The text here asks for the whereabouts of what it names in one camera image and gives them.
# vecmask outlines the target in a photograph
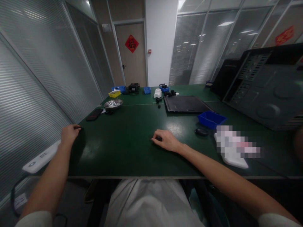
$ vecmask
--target blue plastic bin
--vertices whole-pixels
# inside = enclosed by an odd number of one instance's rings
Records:
[[[144,87],[144,93],[150,94],[152,92],[151,87]]]
[[[159,88],[161,89],[162,93],[164,93],[164,92],[169,92],[169,87],[167,87],[167,88],[162,88],[161,85],[164,85],[164,84],[160,84],[160,85],[159,85]]]
[[[111,90],[114,90],[114,89],[120,90],[121,93],[126,92],[126,87],[125,87],[124,85],[122,85],[122,86],[117,86],[117,87],[112,87],[112,88],[111,88]]]
[[[227,120],[226,117],[223,117],[219,114],[216,114],[211,111],[206,111],[198,116],[199,122],[210,129],[216,129],[218,125],[221,125]]]

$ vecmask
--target yellow plastic bin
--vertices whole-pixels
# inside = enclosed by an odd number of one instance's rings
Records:
[[[108,95],[109,95],[111,98],[116,98],[116,97],[118,97],[119,95],[121,95],[121,91],[120,91],[120,90],[112,91],[112,92],[108,93]]]

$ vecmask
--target metal bowl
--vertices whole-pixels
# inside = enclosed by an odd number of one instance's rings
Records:
[[[104,107],[108,110],[114,110],[121,107],[123,101],[121,99],[113,99],[104,104]]]

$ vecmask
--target white sleeve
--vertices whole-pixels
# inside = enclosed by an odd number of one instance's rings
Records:
[[[15,227],[52,227],[52,224],[50,212],[37,211],[22,218]]]
[[[260,227],[301,227],[294,221],[273,213],[262,214],[258,222]]]

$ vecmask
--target right hand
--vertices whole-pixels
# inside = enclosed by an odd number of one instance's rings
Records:
[[[162,138],[162,141],[156,139],[157,136]],[[160,147],[173,152],[178,152],[182,148],[183,144],[180,143],[176,137],[170,132],[166,130],[157,129],[152,137],[152,141],[159,145]]]

